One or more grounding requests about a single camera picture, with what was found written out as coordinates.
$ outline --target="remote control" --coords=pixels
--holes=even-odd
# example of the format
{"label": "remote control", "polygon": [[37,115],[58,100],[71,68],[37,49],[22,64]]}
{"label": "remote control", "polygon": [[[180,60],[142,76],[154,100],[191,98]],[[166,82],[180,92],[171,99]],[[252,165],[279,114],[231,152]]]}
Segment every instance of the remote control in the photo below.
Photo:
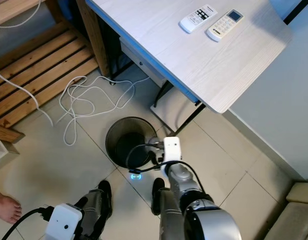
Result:
{"label": "remote control", "polygon": [[227,12],[223,17],[217,20],[207,31],[207,35],[219,42],[225,37],[234,27],[241,22],[244,16],[236,10]]}
{"label": "remote control", "polygon": [[216,14],[217,11],[210,5],[206,4],[190,15],[184,17],[183,20],[179,22],[179,24],[186,32],[190,34]]}

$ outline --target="bare foot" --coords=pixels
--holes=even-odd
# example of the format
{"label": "bare foot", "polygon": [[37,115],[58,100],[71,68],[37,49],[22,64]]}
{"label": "bare foot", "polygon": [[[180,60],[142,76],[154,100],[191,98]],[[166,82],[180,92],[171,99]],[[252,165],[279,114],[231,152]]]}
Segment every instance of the bare foot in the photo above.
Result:
{"label": "bare foot", "polygon": [[0,218],[10,224],[17,222],[22,215],[19,202],[0,193]]}

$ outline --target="baseboard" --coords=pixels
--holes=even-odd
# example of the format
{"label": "baseboard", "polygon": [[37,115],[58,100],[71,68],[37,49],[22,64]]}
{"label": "baseboard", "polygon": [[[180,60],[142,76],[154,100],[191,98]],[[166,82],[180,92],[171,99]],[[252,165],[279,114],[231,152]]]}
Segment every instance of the baseboard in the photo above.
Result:
{"label": "baseboard", "polygon": [[264,139],[262,139],[253,129],[242,121],[231,109],[223,113],[223,116],[236,127],[246,138],[256,147],[266,154],[277,166],[286,172],[295,181],[304,181],[304,178],[296,172]]}

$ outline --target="black wastebasket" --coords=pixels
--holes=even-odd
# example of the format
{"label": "black wastebasket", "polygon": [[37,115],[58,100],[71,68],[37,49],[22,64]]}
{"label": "black wastebasket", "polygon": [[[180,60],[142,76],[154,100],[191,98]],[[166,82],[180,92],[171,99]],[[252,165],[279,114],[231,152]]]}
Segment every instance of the black wastebasket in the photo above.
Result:
{"label": "black wastebasket", "polygon": [[[126,168],[126,157],[130,150],[140,144],[152,143],[157,139],[155,129],[146,120],[129,116],[115,122],[106,136],[106,151],[111,160]],[[149,151],[153,147],[136,148],[128,160],[129,168],[139,168],[150,160]]]}

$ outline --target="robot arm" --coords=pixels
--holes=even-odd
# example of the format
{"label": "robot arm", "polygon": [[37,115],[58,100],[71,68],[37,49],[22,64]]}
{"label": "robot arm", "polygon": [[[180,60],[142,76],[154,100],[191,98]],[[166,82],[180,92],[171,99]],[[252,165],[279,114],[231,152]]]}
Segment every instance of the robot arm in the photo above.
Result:
{"label": "robot arm", "polygon": [[[178,137],[164,139],[164,162],[181,160]],[[186,240],[241,240],[232,216],[220,209],[193,180],[193,174],[181,164],[164,165],[170,190],[184,218]]]}

